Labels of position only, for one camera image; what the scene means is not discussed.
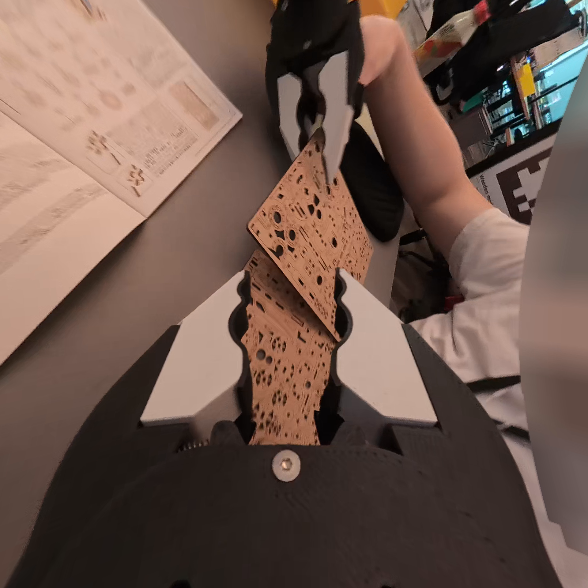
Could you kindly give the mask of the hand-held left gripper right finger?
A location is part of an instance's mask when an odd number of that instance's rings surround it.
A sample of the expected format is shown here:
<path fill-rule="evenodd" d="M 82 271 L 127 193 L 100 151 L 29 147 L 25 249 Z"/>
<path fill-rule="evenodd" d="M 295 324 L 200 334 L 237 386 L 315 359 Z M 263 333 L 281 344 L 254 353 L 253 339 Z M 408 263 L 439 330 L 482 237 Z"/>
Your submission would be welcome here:
<path fill-rule="evenodd" d="M 328 415 L 378 442 L 388 425 L 432 429 L 437 414 L 401 320 L 351 274 L 336 269 Z"/>

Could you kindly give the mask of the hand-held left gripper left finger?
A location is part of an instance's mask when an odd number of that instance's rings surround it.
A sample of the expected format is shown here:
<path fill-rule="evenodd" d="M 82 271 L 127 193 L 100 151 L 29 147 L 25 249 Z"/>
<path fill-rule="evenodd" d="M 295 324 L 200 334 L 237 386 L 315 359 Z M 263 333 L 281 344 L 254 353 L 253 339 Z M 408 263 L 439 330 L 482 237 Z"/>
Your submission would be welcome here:
<path fill-rule="evenodd" d="M 218 422 L 230 421 L 251 441 L 252 375 L 242 341 L 251 302 L 251 274 L 242 270 L 180 322 L 143 409 L 143 426 L 188 424 L 203 442 Z"/>

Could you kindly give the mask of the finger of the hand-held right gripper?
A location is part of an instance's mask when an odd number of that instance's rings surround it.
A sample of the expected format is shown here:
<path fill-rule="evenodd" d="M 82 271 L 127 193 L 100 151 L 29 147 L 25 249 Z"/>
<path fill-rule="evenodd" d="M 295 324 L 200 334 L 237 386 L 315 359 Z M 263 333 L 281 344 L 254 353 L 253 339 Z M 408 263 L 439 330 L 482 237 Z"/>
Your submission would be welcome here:
<path fill-rule="evenodd" d="M 291 160 L 318 127 L 318 90 L 308 72 L 287 73 L 277 80 L 279 128 Z"/>
<path fill-rule="evenodd" d="M 333 182 L 339 171 L 354 114 L 348 101 L 348 66 L 349 52 L 343 51 L 331 56 L 318 75 L 318 89 L 325 101 L 322 155 L 328 182 Z"/>

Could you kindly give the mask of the laser-cut wooden part sheet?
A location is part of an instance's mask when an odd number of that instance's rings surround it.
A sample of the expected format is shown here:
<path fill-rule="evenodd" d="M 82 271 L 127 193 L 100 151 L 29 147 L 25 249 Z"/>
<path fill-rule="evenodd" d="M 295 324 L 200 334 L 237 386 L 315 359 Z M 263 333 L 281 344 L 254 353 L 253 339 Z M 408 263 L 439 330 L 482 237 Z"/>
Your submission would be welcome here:
<path fill-rule="evenodd" d="M 242 337 L 252 375 L 251 445 L 319 445 L 315 412 L 329 378 L 334 338 L 259 249 L 246 270 L 252 302 Z"/>
<path fill-rule="evenodd" d="M 373 246 L 342 173 L 327 182 L 319 129 L 247 224 L 247 230 L 340 341 L 335 327 L 336 271 L 360 284 Z"/>

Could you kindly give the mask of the person's right hand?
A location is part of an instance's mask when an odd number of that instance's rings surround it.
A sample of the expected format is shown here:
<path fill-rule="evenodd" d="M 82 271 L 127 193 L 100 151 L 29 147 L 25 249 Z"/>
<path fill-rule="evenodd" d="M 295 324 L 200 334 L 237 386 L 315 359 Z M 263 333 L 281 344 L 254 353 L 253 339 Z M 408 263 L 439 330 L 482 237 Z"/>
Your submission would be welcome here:
<path fill-rule="evenodd" d="M 381 15 L 361 17 L 360 30 L 364 44 L 364 64 L 359 83 L 368 86 L 392 67 L 415 70 L 415 60 L 401 26 Z"/>

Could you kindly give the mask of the colourful snack bag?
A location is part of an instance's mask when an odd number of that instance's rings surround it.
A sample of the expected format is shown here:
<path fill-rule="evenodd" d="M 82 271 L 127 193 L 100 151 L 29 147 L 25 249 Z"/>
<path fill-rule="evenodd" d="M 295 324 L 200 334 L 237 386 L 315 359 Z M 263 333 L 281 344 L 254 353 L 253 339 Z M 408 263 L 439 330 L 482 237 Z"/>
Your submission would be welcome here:
<path fill-rule="evenodd" d="M 423 76 L 452 59 L 473 34 L 492 16 L 492 3 L 479 1 L 470 10 L 452 16 L 413 52 Z"/>

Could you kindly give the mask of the black backpack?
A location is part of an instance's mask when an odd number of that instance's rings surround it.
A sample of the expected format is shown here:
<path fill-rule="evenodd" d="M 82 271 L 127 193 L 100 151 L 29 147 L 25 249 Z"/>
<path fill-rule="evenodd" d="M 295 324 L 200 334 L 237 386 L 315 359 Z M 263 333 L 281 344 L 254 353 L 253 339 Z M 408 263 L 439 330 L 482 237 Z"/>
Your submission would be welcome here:
<path fill-rule="evenodd" d="M 424 77 L 438 107 L 467 102 L 500 76 L 511 58 L 574 29 L 580 16 L 566 1 L 487 1 L 490 18 L 466 45 Z"/>

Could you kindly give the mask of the white sign with black marker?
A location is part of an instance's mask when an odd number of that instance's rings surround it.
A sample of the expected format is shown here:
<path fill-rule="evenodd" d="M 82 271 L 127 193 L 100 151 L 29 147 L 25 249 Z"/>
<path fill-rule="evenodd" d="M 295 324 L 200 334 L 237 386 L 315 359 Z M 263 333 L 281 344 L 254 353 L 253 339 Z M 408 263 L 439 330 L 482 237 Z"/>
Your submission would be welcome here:
<path fill-rule="evenodd" d="M 495 208 L 530 225 L 557 133 L 519 148 L 481 171 L 469 173 L 473 186 Z"/>

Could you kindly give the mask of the white instruction booklet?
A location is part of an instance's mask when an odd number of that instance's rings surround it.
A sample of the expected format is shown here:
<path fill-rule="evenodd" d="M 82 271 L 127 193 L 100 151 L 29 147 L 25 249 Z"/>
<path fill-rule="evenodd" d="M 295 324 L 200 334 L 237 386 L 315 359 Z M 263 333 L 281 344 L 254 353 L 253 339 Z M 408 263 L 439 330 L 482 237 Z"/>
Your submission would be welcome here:
<path fill-rule="evenodd" d="M 1 1 L 1 363 L 242 114 L 142 1 Z"/>

